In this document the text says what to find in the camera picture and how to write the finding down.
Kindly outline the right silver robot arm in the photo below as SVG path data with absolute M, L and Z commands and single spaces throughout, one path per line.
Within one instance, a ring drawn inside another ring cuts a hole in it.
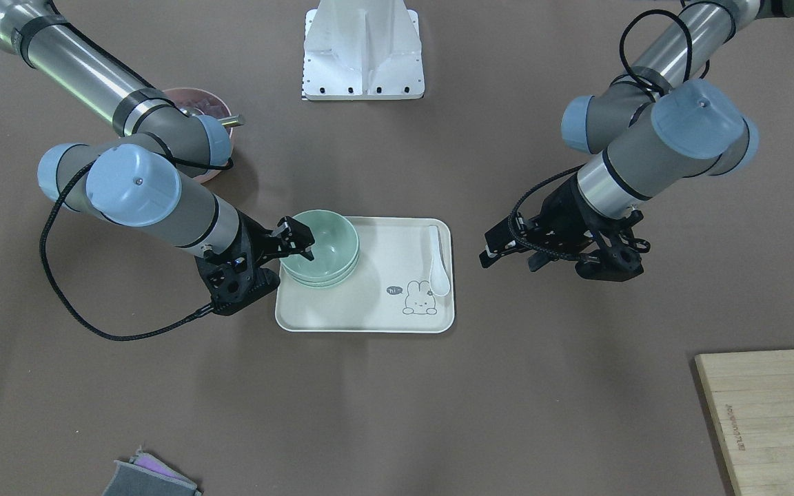
M 113 126 L 102 145 L 55 145 L 37 179 L 57 207 L 141 230 L 192 254 L 211 295 L 231 315 L 280 282 L 265 264 L 312 260 L 308 226 L 284 217 L 266 229 L 196 181 L 232 164 L 224 123 L 183 113 L 163 91 L 76 29 L 51 1 L 0 1 L 0 48 L 50 76 Z

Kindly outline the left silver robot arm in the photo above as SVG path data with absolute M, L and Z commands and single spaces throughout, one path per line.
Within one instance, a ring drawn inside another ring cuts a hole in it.
M 639 206 L 683 178 L 723 176 L 753 159 L 760 136 L 721 90 L 705 79 L 709 60 L 753 20 L 794 18 L 794 1 L 687 1 L 679 13 L 649 10 L 672 24 L 600 95 L 568 104 L 565 144 L 590 155 L 563 172 L 564 183 L 539 214 L 511 208 L 485 234 L 481 265 L 529 252 L 536 272 L 568 260 L 587 280 L 624 282 L 644 269 L 648 241 L 633 227 Z

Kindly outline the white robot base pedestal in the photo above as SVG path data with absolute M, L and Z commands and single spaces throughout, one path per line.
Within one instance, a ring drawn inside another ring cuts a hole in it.
M 305 14 L 302 98 L 396 101 L 425 94 L 419 16 L 403 1 L 321 1 Z

